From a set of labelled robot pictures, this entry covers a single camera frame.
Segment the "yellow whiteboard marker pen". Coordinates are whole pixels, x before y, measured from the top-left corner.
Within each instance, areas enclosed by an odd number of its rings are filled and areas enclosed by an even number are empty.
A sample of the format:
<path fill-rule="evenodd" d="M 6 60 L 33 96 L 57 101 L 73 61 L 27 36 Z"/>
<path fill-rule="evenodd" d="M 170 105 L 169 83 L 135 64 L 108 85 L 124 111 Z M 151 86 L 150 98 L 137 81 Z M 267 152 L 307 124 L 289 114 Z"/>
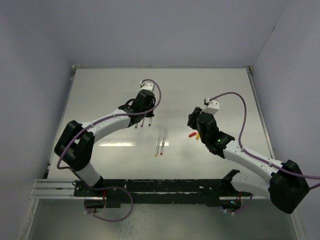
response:
<path fill-rule="evenodd" d="M 157 157 L 158 154 L 159 154 L 159 150 L 160 150 L 161 144 L 162 144 L 162 135 L 160 134 L 158 136 L 157 145 L 156 145 L 156 148 L 155 148 L 155 154 L 154 154 L 155 157 Z"/>

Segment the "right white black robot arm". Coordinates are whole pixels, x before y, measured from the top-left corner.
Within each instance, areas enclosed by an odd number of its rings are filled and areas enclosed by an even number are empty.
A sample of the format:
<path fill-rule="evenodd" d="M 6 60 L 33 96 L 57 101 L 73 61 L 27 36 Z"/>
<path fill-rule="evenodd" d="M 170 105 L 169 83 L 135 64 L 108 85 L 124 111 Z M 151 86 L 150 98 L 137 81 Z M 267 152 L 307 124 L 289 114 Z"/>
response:
<path fill-rule="evenodd" d="M 222 183 L 228 196 L 247 192 L 269 199 L 275 207 L 292 214 L 310 192 L 310 187 L 298 164 L 292 160 L 282 162 L 250 153 L 233 136 L 219 130 L 211 113 L 196 107 L 188 115 L 187 125 L 198 131 L 201 142 L 210 153 L 237 163 L 254 173 L 238 172 Z"/>

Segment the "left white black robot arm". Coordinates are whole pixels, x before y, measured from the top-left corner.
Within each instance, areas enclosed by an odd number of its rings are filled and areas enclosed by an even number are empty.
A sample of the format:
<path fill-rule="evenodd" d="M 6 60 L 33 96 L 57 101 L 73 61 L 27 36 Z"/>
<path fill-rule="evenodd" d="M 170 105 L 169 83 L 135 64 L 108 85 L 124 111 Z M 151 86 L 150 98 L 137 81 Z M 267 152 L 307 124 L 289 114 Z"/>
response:
<path fill-rule="evenodd" d="M 93 148 L 100 139 L 139 123 L 146 111 L 155 106 L 156 97 L 149 90 L 141 90 L 136 98 L 128 100 L 114 112 L 99 120 L 79 123 L 68 122 L 63 130 L 54 153 L 81 179 L 91 196 L 103 191 L 102 177 L 90 163 Z"/>

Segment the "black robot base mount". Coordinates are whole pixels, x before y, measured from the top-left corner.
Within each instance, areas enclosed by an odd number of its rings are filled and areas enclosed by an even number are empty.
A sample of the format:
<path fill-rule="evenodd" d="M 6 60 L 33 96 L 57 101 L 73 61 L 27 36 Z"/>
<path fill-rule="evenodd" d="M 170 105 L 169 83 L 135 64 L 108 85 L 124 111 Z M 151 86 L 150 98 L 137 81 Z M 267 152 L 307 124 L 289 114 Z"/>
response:
<path fill-rule="evenodd" d="M 242 197 L 231 185 L 231 177 L 222 179 L 101 179 L 94 187 L 75 180 L 74 196 L 84 197 L 88 208 L 119 208 L 122 204 L 205 205 L 239 210 Z"/>

